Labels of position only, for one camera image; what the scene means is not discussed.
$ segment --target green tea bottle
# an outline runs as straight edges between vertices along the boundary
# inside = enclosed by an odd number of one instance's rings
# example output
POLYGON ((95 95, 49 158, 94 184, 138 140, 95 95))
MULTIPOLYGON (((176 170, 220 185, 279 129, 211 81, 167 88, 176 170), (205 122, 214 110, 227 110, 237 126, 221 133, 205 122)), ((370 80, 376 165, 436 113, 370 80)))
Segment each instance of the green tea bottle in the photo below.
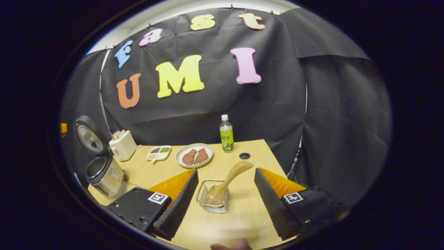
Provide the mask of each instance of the green tea bottle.
POLYGON ((225 153, 234 150, 233 126, 228 122, 228 115, 222 115, 222 124, 219 127, 221 132, 222 148, 225 153))

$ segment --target wooden spatula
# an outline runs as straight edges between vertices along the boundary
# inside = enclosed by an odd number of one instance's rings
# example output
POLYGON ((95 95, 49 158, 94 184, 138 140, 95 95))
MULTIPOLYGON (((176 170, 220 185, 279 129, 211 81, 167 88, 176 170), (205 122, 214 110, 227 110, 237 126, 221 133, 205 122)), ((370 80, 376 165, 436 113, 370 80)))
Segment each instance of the wooden spatula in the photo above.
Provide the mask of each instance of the wooden spatula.
POLYGON ((249 170, 253 167, 253 164, 248 161, 240 161, 230 170, 225 181, 220 185, 214 185, 208 191, 206 195, 205 204, 207 205, 221 205, 225 200, 225 192, 228 184, 236 178, 236 176, 242 174, 243 172, 249 170))

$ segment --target wooden table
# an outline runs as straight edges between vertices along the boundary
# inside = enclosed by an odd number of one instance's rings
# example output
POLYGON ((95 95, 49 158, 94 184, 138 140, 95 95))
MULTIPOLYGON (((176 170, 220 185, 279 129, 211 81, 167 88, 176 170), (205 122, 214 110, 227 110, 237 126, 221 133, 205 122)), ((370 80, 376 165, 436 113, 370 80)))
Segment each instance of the wooden table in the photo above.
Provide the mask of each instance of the wooden table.
MULTIPOLYGON (((264 168, 285 177, 285 174, 264 140, 242 141, 234 143, 234 152, 225 153, 221 144, 210 144, 213 148, 211 161, 198 168, 199 184, 194 192, 190 206, 171 242, 179 247, 200 250, 210 249, 210 245, 219 243, 231 247, 235 239, 246 238, 253 249, 262 249, 282 244, 273 227, 270 216, 254 183, 257 167, 264 168), (249 153, 247 161, 254 164, 250 170, 235 178, 229 186, 230 200, 226 214, 212 214, 205 211, 196 202, 196 195, 202 181, 206 179, 225 179, 229 170, 242 159, 239 154, 249 153)), ((166 179, 188 169, 181 167, 175 160, 176 153, 183 146, 172 146, 170 155, 154 164, 145 159, 154 146, 141 146, 128 161, 118 161, 128 176, 128 183, 114 198, 99 193, 93 186, 88 190, 102 205, 108 205, 120 195, 136 186, 148 189, 166 179)))

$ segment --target finger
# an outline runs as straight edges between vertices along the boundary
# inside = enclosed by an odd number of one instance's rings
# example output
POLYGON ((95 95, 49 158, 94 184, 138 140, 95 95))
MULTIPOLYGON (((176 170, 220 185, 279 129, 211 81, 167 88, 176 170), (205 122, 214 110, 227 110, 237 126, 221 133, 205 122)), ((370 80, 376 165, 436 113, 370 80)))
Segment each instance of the finger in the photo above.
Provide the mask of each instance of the finger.
POLYGON ((232 250, 253 250, 246 239, 239 239, 233 242, 232 250))
POLYGON ((211 250, 231 250, 226 246, 222 246, 221 244, 213 244, 210 246, 211 250))

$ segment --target metal basket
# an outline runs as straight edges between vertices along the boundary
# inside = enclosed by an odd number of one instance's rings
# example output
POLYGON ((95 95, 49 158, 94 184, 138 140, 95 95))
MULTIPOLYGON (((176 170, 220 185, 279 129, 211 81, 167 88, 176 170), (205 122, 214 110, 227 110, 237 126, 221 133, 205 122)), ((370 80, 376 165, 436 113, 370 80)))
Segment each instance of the metal basket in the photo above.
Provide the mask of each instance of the metal basket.
POLYGON ((228 191, 228 188, 226 189, 225 201, 222 205, 215 206, 205 204, 206 195, 208 194, 210 188, 214 185, 221 184, 222 182, 224 182, 224 180, 204 180, 200 185, 196 201, 202 208, 210 213, 224 214, 228 210, 228 198, 230 197, 230 192, 228 191))

